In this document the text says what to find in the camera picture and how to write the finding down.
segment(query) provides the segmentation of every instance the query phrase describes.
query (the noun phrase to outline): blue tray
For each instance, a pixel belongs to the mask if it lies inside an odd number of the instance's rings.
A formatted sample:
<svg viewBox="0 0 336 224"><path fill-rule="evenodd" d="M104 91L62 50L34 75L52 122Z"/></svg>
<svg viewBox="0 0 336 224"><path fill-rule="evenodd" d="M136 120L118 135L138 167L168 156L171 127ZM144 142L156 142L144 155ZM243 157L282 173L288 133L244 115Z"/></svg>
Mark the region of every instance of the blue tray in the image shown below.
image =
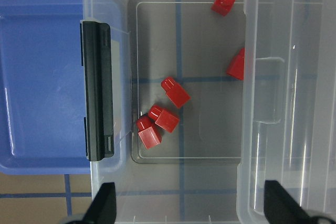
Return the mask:
<svg viewBox="0 0 336 224"><path fill-rule="evenodd" d="M82 0L0 0L0 172L89 173Z"/></svg>

